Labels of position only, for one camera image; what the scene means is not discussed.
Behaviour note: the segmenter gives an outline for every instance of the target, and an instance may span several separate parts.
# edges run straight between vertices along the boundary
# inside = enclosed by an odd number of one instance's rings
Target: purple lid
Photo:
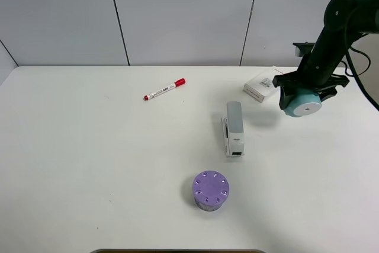
[[[204,171],[196,176],[192,191],[195,199],[206,206],[220,206],[229,195],[229,184],[221,173]]]

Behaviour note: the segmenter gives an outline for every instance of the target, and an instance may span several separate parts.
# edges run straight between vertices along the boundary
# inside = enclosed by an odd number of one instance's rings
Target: white table
[[[377,252],[379,112],[351,82],[288,117],[279,93],[260,104],[242,92],[263,69],[15,69],[0,86],[0,251]],[[243,158],[223,154],[228,101],[242,103]],[[191,194],[207,169],[230,184],[211,213]]]

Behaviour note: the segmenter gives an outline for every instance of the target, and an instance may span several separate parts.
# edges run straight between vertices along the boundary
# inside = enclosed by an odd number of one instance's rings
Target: purple container
[[[221,207],[229,196],[229,184],[221,173],[204,171],[196,176],[192,192],[199,208],[213,212]]]

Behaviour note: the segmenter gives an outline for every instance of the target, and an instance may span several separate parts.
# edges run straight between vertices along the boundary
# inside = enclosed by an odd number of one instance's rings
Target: stapler
[[[244,155],[242,108],[240,102],[226,104],[227,117],[221,119],[226,156]]]

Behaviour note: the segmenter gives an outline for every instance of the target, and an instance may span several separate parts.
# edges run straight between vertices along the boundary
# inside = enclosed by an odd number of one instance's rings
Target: small white box
[[[262,103],[265,99],[277,92],[279,88],[275,88],[272,80],[275,75],[282,75],[275,66],[263,71],[253,79],[247,81],[243,90],[251,97]]]

